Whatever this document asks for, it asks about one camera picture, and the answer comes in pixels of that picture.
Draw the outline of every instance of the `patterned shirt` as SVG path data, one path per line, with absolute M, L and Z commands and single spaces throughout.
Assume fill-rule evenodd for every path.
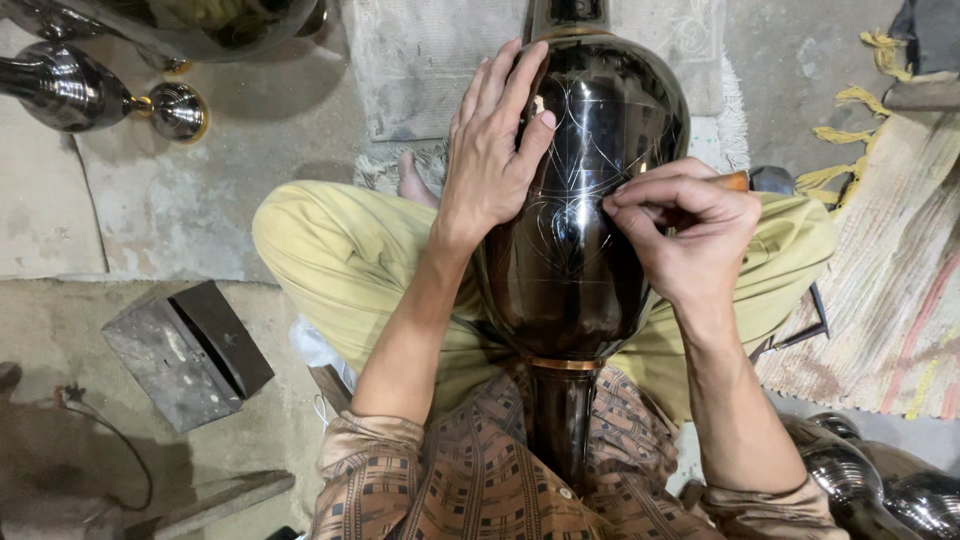
M 529 384 L 513 366 L 429 430 L 344 411 L 330 423 L 311 539 L 847 539 L 807 478 L 782 495 L 708 488 L 712 526 L 664 490 L 676 429 L 619 370 L 597 382 L 588 493 L 578 500 L 526 447 Z

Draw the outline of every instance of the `black electrical cable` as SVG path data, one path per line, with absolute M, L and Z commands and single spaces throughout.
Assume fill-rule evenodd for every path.
M 113 431 L 113 434 L 115 434 L 117 437 L 119 437 L 120 440 L 123 441 L 123 443 L 124 443 L 125 445 L 127 445 L 127 448 L 129 448 L 130 451 L 133 452 L 133 457 L 136 458 L 136 462 L 139 463 L 139 464 L 140 464 L 140 468 L 143 469 L 143 476 L 147 478 L 147 498 L 146 498 L 146 500 L 143 502 L 143 504 L 141 504 L 141 505 L 139 505 L 139 506 L 131 506 L 131 505 L 129 505 L 129 504 L 123 503 L 123 502 L 120 501 L 120 499 L 119 499 L 118 497 L 116 497 L 116 496 L 112 496 L 112 495 L 111 495 L 110 497 L 111 497 L 112 499 L 114 499 L 114 500 L 116 501 L 116 503 L 117 503 L 121 508 L 123 508 L 124 510 L 130 511 L 130 512 L 141 512 L 141 511 L 143 511 L 143 510 L 146 510 L 147 507 L 150 506 L 150 503 L 151 503 L 151 502 L 153 501 L 153 499 L 154 499 L 154 477 L 153 477 L 153 475 L 150 474 L 150 469 L 147 468 L 147 464 L 143 461 L 143 458 L 140 457 L 140 452 L 138 452 L 138 451 L 136 450 L 136 448 L 133 447 L 133 443 L 130 442 L 130 439 L 128 439 L 123 433 L 121 433 L 120 430 L 118 430 L 117 428 L 115 428 L 115 427 L 113 426 L 113 424 L 111 424 L 111 423 L 108 422 L 107 420 L 101 418 L 100 413 L 97 412 L 95 408 L 93 408 L 92 406 L 87 405 L 87 404 L 85 404 L 85 403 L 83 403 L 83 402 L 69 402 L 69 403 L 79 403 L 79 404 L 81 404 L 81 405 L 89 408 L 90 410 L 92 410 L 93 413 L 90 413 L 90 412 L 86 412 L 85 410 L 79 410 L 79 409 L 77 409 L 77 408 L 73 408 L 72 406 L 69 406 L 69 405 L 64 405 L 64 406 L 63 406 L 63 408 L 65 408 L 65 409 L 67 409 L 67 410 L 71 410 L 71 411 L 73 411 L 73 412 L 76 412 L 77 414 L 82 414 L 83 416 L 89 418 L 90 420 L 93 420 L 94 422 L 100 424 L 100 425 L 103 426 L 104 428 L 107 428 L 108 430 Z

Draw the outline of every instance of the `yellow pants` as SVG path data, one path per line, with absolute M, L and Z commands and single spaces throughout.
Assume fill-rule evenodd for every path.
M 736 284 L 734 309 L 749 353 L 779 329 L 833 253 L 833 223 L 818 201 L 762 194 L 763 214 Z M 253 219 L 257 252 L 300 312 L 363 369 L 373 343 L 413 278 L 437 212 L 345 184 L 282 185 Z M 472 273 L 454 314 L 484 318 Z M 451 321 L 440 354 L 433 414 L 458 405 L 509 352 Z M 680 330 L 669 303 L 610 359 L 677 423 L 690 418 Z

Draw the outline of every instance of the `bare foot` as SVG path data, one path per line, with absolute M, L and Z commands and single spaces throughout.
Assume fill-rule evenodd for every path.
M 400 184 L 396 187 L 397 195 L 432 209 L 438 209 L 440 207 L 440 197 L 434 195 L 433 192 L 427 188 L 426 184 L 423 183 L 423 179 L 420 178 L 420 173 L 417 172 L 417 166 L 414 165 L 413 152 L 404 152 L 403 155 L 400 156 L 397 170 L 400 173 Z

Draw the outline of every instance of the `shirt sleeve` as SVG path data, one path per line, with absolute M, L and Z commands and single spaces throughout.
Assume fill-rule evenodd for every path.
M 423 427 L 401 418 L 344 411 L 330 422 L 311 540 L 387 536 L 410 511 L 422 444 Z
M 780 495 L 708 487 L 704 510 L 727 538 L 849 540 L 833 523 L 827 494 L 810 476 L 794 491 Z

